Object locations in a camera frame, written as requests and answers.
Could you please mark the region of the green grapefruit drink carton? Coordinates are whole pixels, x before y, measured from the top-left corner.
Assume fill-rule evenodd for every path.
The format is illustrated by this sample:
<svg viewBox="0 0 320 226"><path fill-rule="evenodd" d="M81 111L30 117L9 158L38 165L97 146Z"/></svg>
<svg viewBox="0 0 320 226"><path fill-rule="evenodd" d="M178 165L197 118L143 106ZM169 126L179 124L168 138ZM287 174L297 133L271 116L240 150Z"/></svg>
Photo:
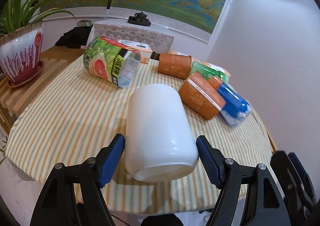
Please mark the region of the green grapefruit drink carton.
<svg viewBox="0 0 320 226"><path fill-rule="evenodd" d="M140 59L137 49L108 37L97 37L87 46L83 64L91 74L124 88L134 78Z"/></svg>

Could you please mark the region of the black teapot set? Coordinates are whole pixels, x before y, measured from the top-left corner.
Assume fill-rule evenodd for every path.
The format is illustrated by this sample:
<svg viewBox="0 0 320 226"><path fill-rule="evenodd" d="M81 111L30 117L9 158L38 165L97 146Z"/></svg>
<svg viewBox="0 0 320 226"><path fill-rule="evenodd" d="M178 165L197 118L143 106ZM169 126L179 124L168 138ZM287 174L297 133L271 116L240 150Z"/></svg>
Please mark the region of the black teapot set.
<svg viewBox="0 0 320 226"><path fill-rule="evenodd" d="M127 22L144 27L149 27L151 25L148 15L144 12L136 12L134 16L129 16Z"/></svg>

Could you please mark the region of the red white ceramic flowerpot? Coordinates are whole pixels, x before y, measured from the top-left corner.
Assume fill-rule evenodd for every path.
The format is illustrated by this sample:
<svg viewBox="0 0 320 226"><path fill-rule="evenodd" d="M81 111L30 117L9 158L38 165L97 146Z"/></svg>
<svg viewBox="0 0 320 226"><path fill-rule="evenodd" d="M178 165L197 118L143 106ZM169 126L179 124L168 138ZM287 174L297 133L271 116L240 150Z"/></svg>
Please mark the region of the red white ceramic flowerpot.
<svg viewBox="0 0 320 226"><path fill-rule="evenodd" d="M42 21L1 37L1 68L13 86L20 86L40 72Z"/></svg>

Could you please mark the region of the orange white box left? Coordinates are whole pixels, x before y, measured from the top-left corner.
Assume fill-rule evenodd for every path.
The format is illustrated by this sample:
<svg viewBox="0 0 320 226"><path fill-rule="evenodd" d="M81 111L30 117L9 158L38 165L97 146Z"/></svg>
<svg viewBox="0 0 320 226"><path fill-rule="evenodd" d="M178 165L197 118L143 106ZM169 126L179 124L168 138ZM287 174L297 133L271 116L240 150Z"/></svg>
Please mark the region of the orange white box left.
<svg viewBox="0 0 320 226"><path fill-rule="evenodd" d="M138 50L141 54L140 62L143 64L149 63L149 60L152 55L152 49L150 45L141 43L141 42L127 41L127 40L118 40L118 42Z"/></svg>

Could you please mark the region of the wooden slatted bench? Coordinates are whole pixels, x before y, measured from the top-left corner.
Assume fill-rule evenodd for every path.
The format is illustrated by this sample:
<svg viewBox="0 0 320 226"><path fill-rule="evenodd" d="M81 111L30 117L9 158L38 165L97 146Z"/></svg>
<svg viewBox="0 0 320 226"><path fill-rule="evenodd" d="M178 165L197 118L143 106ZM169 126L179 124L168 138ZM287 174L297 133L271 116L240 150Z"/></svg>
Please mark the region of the wooden slatted bench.
<svg viewBox="0 0 320 226"><path fill-rule="evenodd" d="M7 127L7 131L25 108L35 101L44 88L68 65L66 60L54 58L45 58L42 63L42 71L17 88L10 88L9 80L6 78L1 81L1 125Z"/></svg>

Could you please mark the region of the white ceramic cup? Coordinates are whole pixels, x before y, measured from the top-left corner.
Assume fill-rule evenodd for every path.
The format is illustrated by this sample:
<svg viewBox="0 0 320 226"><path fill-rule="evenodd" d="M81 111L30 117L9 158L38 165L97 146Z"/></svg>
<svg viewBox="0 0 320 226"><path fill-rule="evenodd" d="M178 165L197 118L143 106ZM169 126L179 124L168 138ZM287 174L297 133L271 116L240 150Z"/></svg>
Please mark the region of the white ceramic cup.
<svg viewBox="0 0 320 226"><path fill-rule="evenodd" d="M127 107L125 168L141 182L176 180L199 160L195 138L178 92L153 83L141 86Z"/></svg>

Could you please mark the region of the orange paper cup near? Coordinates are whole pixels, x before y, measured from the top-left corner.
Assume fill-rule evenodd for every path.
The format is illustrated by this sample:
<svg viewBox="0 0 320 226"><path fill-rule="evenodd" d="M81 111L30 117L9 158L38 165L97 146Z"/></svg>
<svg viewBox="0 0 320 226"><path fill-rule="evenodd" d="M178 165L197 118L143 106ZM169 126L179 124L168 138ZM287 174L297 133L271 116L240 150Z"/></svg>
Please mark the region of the orange paper cup near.
<svg viewBox="0 0 320 226"><path fill-rule="evenodd" d="M178 93L183 103L206 120L218 115L226 104L220 94L198 72L184 81Z"/></svg>

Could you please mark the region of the green tea bottle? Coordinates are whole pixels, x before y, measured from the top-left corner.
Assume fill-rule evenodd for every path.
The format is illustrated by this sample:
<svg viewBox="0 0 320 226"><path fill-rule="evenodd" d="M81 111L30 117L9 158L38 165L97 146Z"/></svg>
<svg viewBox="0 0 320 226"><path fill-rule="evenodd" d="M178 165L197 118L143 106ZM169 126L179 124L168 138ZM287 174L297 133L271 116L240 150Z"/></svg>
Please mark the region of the green tea bottle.
<svg viewBox="0 0 320 226"><path fill-rule="evenodd" d="M192 67L191 67L191 74L198 72L200 75L202 75L206 80L210 79L213 76L219 77L223 82L229 83L229 77L227 71L225 71L221 67L210 67L207 65L204 65L198 61L193 61Z"/></svg>

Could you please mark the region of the lace covered side table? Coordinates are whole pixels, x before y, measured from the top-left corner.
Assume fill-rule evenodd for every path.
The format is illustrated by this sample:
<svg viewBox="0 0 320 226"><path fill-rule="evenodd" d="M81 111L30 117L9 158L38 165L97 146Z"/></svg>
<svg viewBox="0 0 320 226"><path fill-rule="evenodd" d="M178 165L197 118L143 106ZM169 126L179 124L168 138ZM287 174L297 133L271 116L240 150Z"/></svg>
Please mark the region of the lace covered side table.
<svg viewBox="0 0 320 226"><path fill-rule="evenodd" d="M126 40L148 44L158 54L170 53L174 49L174 36L171 30L155 24L144 27L130 24L126 19L108 18L93 23L87 43L101 36L116 41Z"/></svg>

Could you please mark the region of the striped tablecloth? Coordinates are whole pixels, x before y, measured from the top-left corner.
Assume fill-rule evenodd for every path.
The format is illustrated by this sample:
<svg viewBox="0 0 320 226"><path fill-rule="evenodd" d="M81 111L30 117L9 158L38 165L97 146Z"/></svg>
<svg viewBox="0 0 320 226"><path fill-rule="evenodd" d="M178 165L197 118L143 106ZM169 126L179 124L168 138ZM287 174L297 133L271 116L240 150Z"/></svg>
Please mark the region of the striped tablecloth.
<svg viewBox="0 0 320 226"><path fill-rule="evenodd" d="M65 68L11 128L5 153L19 177L44 183L56 163L82 163L115 134L123 134L127 102L135 89L150 83L174 89L182 85L182 79L159 73L157 66L156 60L141 64L125 88L86 71L82 58ZM226 157L245 166L269 164L272 147L256 112L233 128L221 117L207 121L191 108L185 111L194 136L206 136ZM201 164L178 180L143 183L126 172L123 161L102 193L110 210L134 214L203 210L214 206L219 195Z"/></svg>

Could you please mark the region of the green spider plant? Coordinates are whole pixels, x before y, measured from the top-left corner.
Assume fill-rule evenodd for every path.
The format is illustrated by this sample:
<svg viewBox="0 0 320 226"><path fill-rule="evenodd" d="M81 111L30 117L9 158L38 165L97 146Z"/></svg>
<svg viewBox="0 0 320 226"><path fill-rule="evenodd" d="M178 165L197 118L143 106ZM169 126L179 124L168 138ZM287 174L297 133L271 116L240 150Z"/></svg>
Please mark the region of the green spider plant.
<svg viewBox="0 0 320 226"><path fill-rule="evenodd" d="M36 11L49 3L61 0L8 0L1 8L1 37L26 27L39 23L43 19L59 13L73 15L69 10L53 7L37 14Z"/></svg>

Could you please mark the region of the black bag on floor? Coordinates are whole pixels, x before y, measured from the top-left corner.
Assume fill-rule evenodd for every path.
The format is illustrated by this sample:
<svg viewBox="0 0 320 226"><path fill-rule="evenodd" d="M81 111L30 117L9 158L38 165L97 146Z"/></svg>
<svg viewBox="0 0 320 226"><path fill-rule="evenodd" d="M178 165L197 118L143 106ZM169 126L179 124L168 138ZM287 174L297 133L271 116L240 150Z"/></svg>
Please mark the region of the black bag on floor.
<svg viewBox="0 0 320 226"><path fill-rule="evenodd" d="M81 46L86 45L91 29L92 27L74 27L72 30L65 32L55 43L55 46L80 49Z"/></svg>

